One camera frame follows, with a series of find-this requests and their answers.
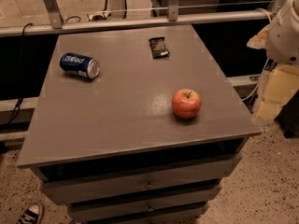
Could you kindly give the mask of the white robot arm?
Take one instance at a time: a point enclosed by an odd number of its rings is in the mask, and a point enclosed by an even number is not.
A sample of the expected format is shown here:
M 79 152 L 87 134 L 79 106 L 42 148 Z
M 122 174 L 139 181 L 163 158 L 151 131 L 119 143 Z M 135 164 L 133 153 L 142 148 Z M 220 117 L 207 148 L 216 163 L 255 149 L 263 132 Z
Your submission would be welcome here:
M 274 119 L 299 90 L 299 0 L 287 0 L 277 15 L 247 43 L 265 49 L 277 66 L 262 71 L 253 111 L 260 119 Z

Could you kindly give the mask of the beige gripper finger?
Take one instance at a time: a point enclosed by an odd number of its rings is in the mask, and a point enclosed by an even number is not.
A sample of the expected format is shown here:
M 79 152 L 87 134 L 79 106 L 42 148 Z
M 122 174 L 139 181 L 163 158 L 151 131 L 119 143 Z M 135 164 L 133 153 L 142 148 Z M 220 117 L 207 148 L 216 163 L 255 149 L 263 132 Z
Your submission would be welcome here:
M 247 43 L 251 49 L 264 49 L 269 26 L 266 25 L 257 35 L 254 35 Z
M 299 90 L 299 66 L 279 64 L 262 75 L 253 115 L 258 119 L 273 120 Z

